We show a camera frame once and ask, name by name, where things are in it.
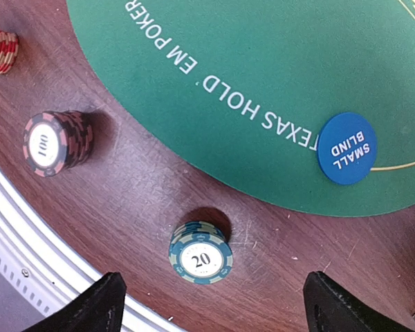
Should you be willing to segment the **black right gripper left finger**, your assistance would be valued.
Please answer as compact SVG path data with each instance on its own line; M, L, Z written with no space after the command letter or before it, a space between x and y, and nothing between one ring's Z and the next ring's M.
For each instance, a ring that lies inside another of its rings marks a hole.
M120 273L106 273L70 304L25 331L119 332L126 291Z

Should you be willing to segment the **green 20 chip stack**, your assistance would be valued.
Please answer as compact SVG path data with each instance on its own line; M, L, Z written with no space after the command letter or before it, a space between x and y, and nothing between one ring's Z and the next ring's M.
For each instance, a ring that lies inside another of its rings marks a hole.
M194 284L214 284L232 270L233 255L226 236L206 221L178 226L169 244L169 262L183 279Z

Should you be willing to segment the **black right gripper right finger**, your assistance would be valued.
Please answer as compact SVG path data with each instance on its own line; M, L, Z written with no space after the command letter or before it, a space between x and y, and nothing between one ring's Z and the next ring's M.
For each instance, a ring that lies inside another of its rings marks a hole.
M322 271L307 275L302 289L309 331L410 331L374 310Z

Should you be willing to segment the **red chip stack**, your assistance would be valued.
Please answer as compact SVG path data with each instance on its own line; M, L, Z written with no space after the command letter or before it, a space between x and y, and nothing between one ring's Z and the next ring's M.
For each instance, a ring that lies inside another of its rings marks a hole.
M19 38L15 33L0 30L0 75L14 65L19 51Z

